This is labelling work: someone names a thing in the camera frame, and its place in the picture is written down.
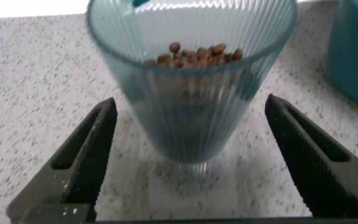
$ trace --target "granite countertop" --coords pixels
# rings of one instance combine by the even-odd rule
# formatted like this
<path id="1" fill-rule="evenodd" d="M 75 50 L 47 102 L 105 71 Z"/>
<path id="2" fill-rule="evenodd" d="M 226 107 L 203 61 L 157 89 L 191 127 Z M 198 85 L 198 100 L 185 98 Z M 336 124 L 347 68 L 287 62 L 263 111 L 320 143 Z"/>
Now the granite countertop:
<path id="1" fill-rule="evenodd" d="M 96 205 L 99 220 L 311 215 L 264 103 L 269 93 L 288 100 L 358 156 L 358 104 L 333 88 L 324 64 L 335 10 L 335 2 L 300 5 L 295 33 L 226 148 L 197 167 L 210 172 L 186 187 L 176 179 L 182 175 L 176 165 L 151 150 L 84 15 L 0 19 L 0 223 L 9 222 L 9 202 L 90 109 L 110 96 L 119 122 Z M 159 178 L 162 172 L 173 177 Z"/>

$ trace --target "roasted coffee bean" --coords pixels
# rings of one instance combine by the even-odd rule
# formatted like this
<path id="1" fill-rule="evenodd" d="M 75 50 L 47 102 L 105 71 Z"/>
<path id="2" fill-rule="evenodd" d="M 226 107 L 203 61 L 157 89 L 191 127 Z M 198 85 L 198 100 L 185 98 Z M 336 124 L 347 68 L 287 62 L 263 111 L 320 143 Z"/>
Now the roasted coffee bean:
<path id="1" fill-rule="evenodd" d="M 226 59 L 226 62 L 231 62 L 233 61 L 233 53 L 228 53 L 224 56 L 224 58 Z"/>
<path id="2" fill-rule="evenodd" d="M 184 68 L 184 69 L 192 69 L 192 68 L 194 68 L 194 64 L 191 63 L 191 62 L 188 62 L 188 63 L 184 64 L 184 66 L 182 68 Z"/>
<path id="3" fill-rule="evenodd" d="M 193 63 L 197 62 L 198 61 L 197 55 L 190 55 L 188 57 L 188 61 Z"/>
<path id="4" fill-rule="evenodd" d="M 200 48 L 197 50 L 197 53 L 199 53 L 200 51 L 203 51 L 203 50 L 207 50 L 207 49 L 204 48 L 204 47 L 200 47 Z"/>
<path id="5" fill-rule="evenodd" d="M 155 60 L 154 59 L 148 59 L 144 62 L 146 65 L 151 65 L 154 66 L 155 65 Z"/>
<path id="6" fill-rule="evenodd" d="M 168 60 L 167 63 L 168 63 L 169 68 L 177 68 L 177 66 L 178 66 L 178 62 L 176 60 L 171 59 L 171 60 Z"/>
<path id="7" fill-rule="evenodd" d="M 244 53 L 241 49 L 235 52 L 224 53 L 226 44 L 218 44 L 216 46 L 200 47 L 197 51 L 182 50 L 180 52 L 180 43 L 173 42 L 169 45 L 169 54 L 161 54 L 156 60 L 146 60 L 147 65 L 156 65 L 169 68 L 205 68 L 230 63 L 243 58 Z"/>
<path id="8" fill-rule="evenodd" d="M 181 55 L 184 56 L 184 57 L 187 57 L 187 56 L 190 55 L 190 51 L 189 50 L 182 50 Z"/>
<path id="9" fill-rule="evenodd" d="M 168 67 L 168 62 L 158 63 L 159 67 Z"/>
<path id="10" fill-rule="evenodd" d="M 178 59 L 181 57 L 181 53 L 175 53 L 173 54 L 173 59 Z"/>
<path id="11" fill-rule="evenodd" d="M 196 64 L 196 66 L 197 66 L 198 68 L 206 68 L 206 67 L 208 67 L 208 65 L 209 65 L 208 60 L 205 59 L 205 58 L 199 60 L 199 61 L 197 62 L 197 64 Z"/>
<path id="12" fill-rule="evenodd" d="M 161 63 L 161 62 L 166 62 L 167 60 L 170 59 L 171 56 L 169 56 L 169 54 L 160 54 L 158 57 L 157 57 L 157 61 L 158 63 Z"/>
<path id="13" fill-rule="evenodd" d="M 196 52 L 194 50 L 183 50 L 181 52 L 181 55 L 185 57 L 190 57 L 192 55 L 196 55 Z"/>
<path id="14" fill-rule="evenodd" d="M 172 44 L 169 45 L 169 51 L 172 53 L 178 53 L 180 50 L 180 44 L 179 42 L 172 42 Z"/>
<path id="15" fill-rule="evenodd" d="M 217 46 L 212 48 L 213 55 L 219 55 L 224 52 L 226 49 L 226 44 L 218 44 Z"/>
<path id="16" fill-rule="evenodd" d="M 182 68 L 182 66 L 184 66 L 186 64 L 187 58 L 181 56 L 181 57 L 177 58 L 176 61 L 177 61 L 177 67 Z"/>
<path id="17" fill-rule="evenodd" d="M 198 54 L 197 54 L 198 60 L 209 59 L 211 56 L 212 56 L 211 52 L 207 49 L 198 50 Z"/>
<path id="18" fill-rule="evenodd" d="M 242 52 L 241 49 L 237 49 L 237 50 L 235 50 L 234 53 L 233 53 L 233 59 L 234 59 L 234 60 L 240 60 L 240 59 L 242 59 L 243 54 L 244 54 L 244 53 Z"/>

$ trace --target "coffee bean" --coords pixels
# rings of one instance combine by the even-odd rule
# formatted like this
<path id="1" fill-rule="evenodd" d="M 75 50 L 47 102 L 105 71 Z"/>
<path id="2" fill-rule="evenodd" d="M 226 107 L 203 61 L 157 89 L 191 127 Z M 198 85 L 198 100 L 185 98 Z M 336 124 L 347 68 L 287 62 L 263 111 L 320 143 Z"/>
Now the coffee bean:
<path id="1" fill-rule="evenodd" d="M 161 63 L 161 62 L 166 62 L 167 60 L 170 59 L 171 56 L 169 56 L 169 54 L 160 54 L 158 57 L 157 57 L 157 61 L 158 63 Z"/>
<path id="2" fill-rule="evenodd" d="M 155 60 L 154 59 L 148 59 L 144 63 L 145 63 L 145 65 L 154 66 L 155 65 Z"/>
<path id="3" fill-rule="evenodd" d="M 191 63 L 191 62 L 188 62 L 188 63 L 184 64 L 184 66 L 182 68 L 184 68 L 184 69 L 192 69 L 192 68 L 194 68 L 194 64 Z"/>
<path id="4" fill-rule="evenodd" d="M 182 50 L 181 55 L 184 57 L 187 57 L 190 55 L 190 51 L 189 50 Z"/>
<path id="5" fill-rule="evenodd" d="M 169 45 L 169 51 L 172 53 L 178 53 L 180 50 L 180 44 L 179 42 L 172 42 L 172 44 Z"/>
<path id="6" fill-rule="evenodd" d="M 173 59 L 178 59 L 181 57 L 181 53 L 175 53 L 173 54 Z"/>
<path id="7" fill-rule="evenodd" d="M 203 51 L 203 50 L 207 50 L 205 47 L 200 47 L 198 50 L 197 50 L 197 53 L 199 53 L 200 51 Z"/>
<path id="8" fill-rule="evenodd" d="M 195 55 L 196 52 L 193 50 L 183 50 L 181 52 L 181 54 L 182 54 L 182 56 L 189 57 L 189 56 Z"/>
<path id="9" fill-rule="evenodd" d="M 168 67 L 168 63 L 167 62 L 161 62 L 158 63 L 159 67 Z"/>
<path id="10" fill-rule="evenodd" d="M 224 52 L 226 49 L 226 44 L 218 44 L 217 46 L 212 48 L 213 55 L 219 55 Z"/>
<path id="11" fill-rule="evenodd" d="M 167 63 L 169 68 L 177 68 L 178 66 L 178 62 L 176 60 L 168 60 Z"/>
<path id="12" fill-rule="evenodd" d="M 188 57 L 188 61 L 193 63 L 197 62 L 198 61 L 197 55 L 190 55 Z"/>
<path id="13" fill-rule="evenodd" d="M 237 49 L 237 50 L 235 50 L 234 53 L 233 53 L 233 59 L 234 59 L 234 60 L 240 60 L 240 59 L 242 59 L 243 54 L 244 54 L 244 53 L 242 52 L 241 49 Z"/>
<path id="14" fill-rule="evenodd" d="M 198 54 L 197 54 L 197 57 L 198 57 L 198 60 L 201 60 L 201 59 L 209 59 L 211 57 L 211 52 L 207 49 L 198 49 Z"/>
<path id="15" fill-rule="evenodd" d="M 205 58 L 204 59 L 201 59 L 197 62 L 196 66 L 198 68 L 206 68 L 208 67 L 209 63 L 208 63 L 208 60 L 206 60 Z"/>
<path id="16" fill-rule="evenodd" d="M 177 62 L 177 68 L 182 68 L 182 66 L 184 66 L 187 62 L 187 59 L 185 57 L 179 57 L 177 59 L 175 59 Z"/>
<path id="17" fill-rule="evenodd" d="M 226 62 L 231 62 L 233 61 L 233 53 L 228 53 L 224 56 L 224 58 L 226 59 Z"/>
<path id="18" fill-rule="evenodd" d="M 217 65 L 223 65 L 224 63 L 226 63 L 226 59 L 224 58 L 223 55 L 218 55 L 216 56 L 217 58 Z"/>

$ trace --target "glass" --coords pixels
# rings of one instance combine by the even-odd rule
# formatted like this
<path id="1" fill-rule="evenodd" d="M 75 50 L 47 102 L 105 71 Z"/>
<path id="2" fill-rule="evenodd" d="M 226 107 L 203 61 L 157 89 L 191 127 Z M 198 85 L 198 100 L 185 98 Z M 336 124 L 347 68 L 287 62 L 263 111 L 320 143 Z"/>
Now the glass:
<path id="1" fill-rule="evenodd" d="M 295 0 L 151 0 L 89 4 L 89 29 L 154 148 L 176 161 L 219 153 L 296 22 Z M 244 59 L 217 67 L 171 69 L 144 61 L 225 43 Z"/>

